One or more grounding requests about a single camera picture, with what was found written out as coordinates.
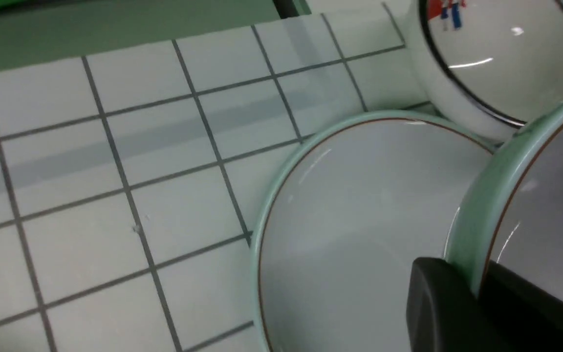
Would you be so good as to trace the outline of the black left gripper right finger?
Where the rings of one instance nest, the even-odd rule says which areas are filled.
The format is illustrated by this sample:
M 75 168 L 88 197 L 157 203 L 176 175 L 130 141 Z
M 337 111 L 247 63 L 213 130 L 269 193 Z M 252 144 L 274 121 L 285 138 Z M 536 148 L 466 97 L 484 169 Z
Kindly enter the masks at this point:
M 563 301 L 518 274 L 490 262 L 479 303 L 514 352 L 563 352 Z

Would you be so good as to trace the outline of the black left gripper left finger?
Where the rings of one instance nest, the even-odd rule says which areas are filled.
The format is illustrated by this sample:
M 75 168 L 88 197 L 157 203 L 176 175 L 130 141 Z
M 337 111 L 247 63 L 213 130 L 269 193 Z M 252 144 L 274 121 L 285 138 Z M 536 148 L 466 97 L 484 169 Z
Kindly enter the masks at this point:
M 440 258 L 416 258 L 405 312 L 413 352 L 500 352 L 502 338 L 460 274 Z

